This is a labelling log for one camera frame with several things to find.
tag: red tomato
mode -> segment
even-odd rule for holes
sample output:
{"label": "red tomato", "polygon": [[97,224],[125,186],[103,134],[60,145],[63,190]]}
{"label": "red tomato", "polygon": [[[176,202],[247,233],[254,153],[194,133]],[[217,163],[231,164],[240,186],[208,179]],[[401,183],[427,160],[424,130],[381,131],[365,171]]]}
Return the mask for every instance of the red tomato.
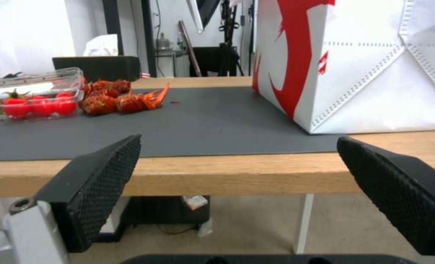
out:
{"label": "red tomato", "polygon": [[55,104],[45,96],[34,96],[31,101],[32,112],[40,117],[49,117],[55,112]]}
{"label": "red tomato", "polygon": [[8,98],[3,101],[3,110],[11,118],[23,118],[30,112],[25,99]]}
{"label": "red tomato", "polygon": [[60,92],[56,95],[55,111],[62,116],[68,116],[75,111],[75,100],[68,92]]}

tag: textured rubber pad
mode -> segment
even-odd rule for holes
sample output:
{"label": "textured rubber pad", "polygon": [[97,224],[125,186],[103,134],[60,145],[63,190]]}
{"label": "textured rubber pad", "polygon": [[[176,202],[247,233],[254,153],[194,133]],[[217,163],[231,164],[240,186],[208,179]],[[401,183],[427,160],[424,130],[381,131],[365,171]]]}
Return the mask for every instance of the textured rubber pad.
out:
{"label": "textured rubber pad", "polygon": [[348,137],[338,152],[359,187],[420,253],[435,255],[435,169]]}
{"label": "textured rubber pad", "polygon": [[69,252],[87,250],[129,181],[140,154],[140,136],[76,157],[35,198],[49,202]]}

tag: black box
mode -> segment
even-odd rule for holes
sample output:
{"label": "black box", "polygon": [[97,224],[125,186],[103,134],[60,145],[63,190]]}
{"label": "black box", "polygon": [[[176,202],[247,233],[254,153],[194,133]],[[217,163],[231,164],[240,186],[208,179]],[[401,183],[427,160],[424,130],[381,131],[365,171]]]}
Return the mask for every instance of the black box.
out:
{"label": "black box", "polygon": [[133,56],[55,57],[55,69],[78,67],[88,82],[98,79],[135,81],[141,77],[141,63]]}

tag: light stand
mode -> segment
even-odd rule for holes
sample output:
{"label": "light stand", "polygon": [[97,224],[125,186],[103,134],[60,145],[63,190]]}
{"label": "light stand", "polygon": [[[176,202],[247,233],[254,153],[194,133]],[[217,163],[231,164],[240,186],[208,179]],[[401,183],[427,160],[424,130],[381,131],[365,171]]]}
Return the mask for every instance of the light stand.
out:
{"label": "light stand", "polygon": [[221,18],[224,21],[224,24],[219,27],[219,31],[224,32],[224,43],[219,44],[219,50],[222,56],[219,76],[227,76],[231,71],[233,64],[237,65],[240,74],[243,76],[244,73],[242,66],[239,63],[240,56],[237,51],[232,48],[234,29],[239,28],[239,25],[235,22],[237,7],[230,7],[230,1],[223,0],[221,10]]}

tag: white tissue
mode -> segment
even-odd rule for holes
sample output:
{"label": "white tissue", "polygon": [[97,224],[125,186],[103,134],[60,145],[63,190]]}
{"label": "white tissue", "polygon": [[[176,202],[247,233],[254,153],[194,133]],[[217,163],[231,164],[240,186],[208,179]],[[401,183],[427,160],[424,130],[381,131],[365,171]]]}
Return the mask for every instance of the white tissue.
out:
{"label": "white tissue", "polygon": [[101,35],[85,44],[84,56],[118,56],[116,34]]}

